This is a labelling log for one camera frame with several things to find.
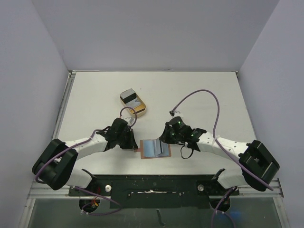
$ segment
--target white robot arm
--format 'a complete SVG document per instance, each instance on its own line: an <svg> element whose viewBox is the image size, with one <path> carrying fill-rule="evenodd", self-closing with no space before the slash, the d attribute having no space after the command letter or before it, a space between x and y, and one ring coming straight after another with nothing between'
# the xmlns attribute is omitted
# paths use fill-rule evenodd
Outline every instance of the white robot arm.
<svg viewBox="0 0 304 228"><path fill-rule="evenodd" d="M214 138L214 135L206 130L200 128L192 129L186 125L180 114L175 115L166 123L160 140L168 144L187 146L192 149L191 155L194 150L210 152L227 159L232 158L239 163L243 168L236 167L233 170L221 169L214 176L214 180L225 189L240 185L250 185L256 190L265 191L266 186L258 179L269 184L280 168L278 162L260 141L253 140L252 143L246 143L221 137ZM255 177L252 177L248 173L248 170Z"/></svg>
<svg viewBox="0 0 304 228"><path fill-rule="evenodd" d="M112 126L95 130L90 138L68 142L52 140L32 168L36 181L46 183L54 190L64 185L86 188L93 175L86 170L74 168L75 162L92 153L107 151L116 145L122 149L138 149L133 129L130 127L131 122L130 118L116 118Z"/></svg>

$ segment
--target white wall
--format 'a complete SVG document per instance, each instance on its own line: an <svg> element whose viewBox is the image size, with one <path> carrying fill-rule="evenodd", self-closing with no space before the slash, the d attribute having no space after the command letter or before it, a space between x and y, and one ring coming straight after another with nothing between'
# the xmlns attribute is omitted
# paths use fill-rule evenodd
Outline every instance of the white wall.
<svg viewBox="0 0 304 228"><path fill-rule="evenodd" d="M0 2L0 227L18 226L67 69L30 0Z"/></svg>
<svg viewBox="0 0 304 228"><path fill-rule="evenodd" d="M281 165L292 228L302 228L304 184L304 1L280 0L239 81L257 137Z"/></svg>
<svg viewBox="0 0 304 228"><path fill-rule="evenodd" d="M32 0L72 70L239 70L278 0Z"/></svg>

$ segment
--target white table surface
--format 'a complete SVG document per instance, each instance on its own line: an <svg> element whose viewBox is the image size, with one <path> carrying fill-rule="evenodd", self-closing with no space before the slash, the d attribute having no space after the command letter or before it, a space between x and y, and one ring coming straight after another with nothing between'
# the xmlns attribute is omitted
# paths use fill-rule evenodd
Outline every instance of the white table surface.
<svg viewBox="0 0 304 228"><path fill-rule="evenodd" d="M217 135L251 142L254 131L234 72L77 72L58 138L63 141L88 137L94 129L111 125L123 107L119 94L132 88L147 105L147 113L133 127L136 142L158 138L171 116L169 111L187 94L209 89L220 102ZM217 107L204 92L189 97L178 108L192 128L212 131ZM215 174L237 165L206 152L194 152L187 160L180 146L171 146L171 157L144 159L139 152L119 146L78 160L75 167L93 174Z"/></svg>

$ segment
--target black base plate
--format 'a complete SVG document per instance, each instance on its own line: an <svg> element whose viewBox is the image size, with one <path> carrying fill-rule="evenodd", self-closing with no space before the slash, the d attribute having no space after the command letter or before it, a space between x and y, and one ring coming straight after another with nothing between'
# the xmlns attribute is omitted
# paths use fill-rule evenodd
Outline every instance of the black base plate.
<svg viewBox="0 0 304 228"><path fill-rule="evenodd" d="M123 208L210 208L209 196L223 196L227 190L217 181L211 181L214 175L95 175L94 186L100 187L100 194L123 205ZM199 191L202 184L204 191ZM111 192L105 186L111 185ZM75 189L69 196L88 196ZM110 208L118 208L111 203Z"/></svg>

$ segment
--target screw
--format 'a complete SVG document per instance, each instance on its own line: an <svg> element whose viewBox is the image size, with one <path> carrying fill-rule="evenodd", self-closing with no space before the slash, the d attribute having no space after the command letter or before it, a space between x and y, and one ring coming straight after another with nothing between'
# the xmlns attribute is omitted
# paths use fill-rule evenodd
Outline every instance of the screw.
<svg viewBox="0 0 304 228"><path fill-rule="evenodd" d="M111 185L106 185L106 187L104 189L106 192L110 192L112 187L111 187Z"/></svg>
<svg viewBox="0 0 304 228"><path fill-rule="evenodd" d="M200 184L200 185L198 186L198 190L199 190L199 191L204 191L204 185Z"/></svg>

